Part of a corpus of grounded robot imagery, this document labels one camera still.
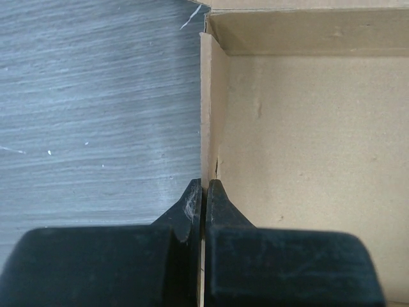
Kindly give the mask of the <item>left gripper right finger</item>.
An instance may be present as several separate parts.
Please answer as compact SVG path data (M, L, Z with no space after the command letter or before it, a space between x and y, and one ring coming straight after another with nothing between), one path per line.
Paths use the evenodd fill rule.
M349 233L254 226L220 180L208 187L206 306L385 306L370 254Z

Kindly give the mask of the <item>brown cardboard box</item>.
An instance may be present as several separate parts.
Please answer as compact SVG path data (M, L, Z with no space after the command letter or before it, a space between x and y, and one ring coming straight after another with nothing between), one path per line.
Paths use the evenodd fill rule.
M408 304L408 2L206 5L203 185L257 226L356 235Z

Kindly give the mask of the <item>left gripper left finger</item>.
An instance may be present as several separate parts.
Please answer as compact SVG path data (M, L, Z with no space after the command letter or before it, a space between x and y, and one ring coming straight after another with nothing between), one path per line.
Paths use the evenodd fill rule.
M37 228L1 273L2 306L197 306L203 190L146 225Z

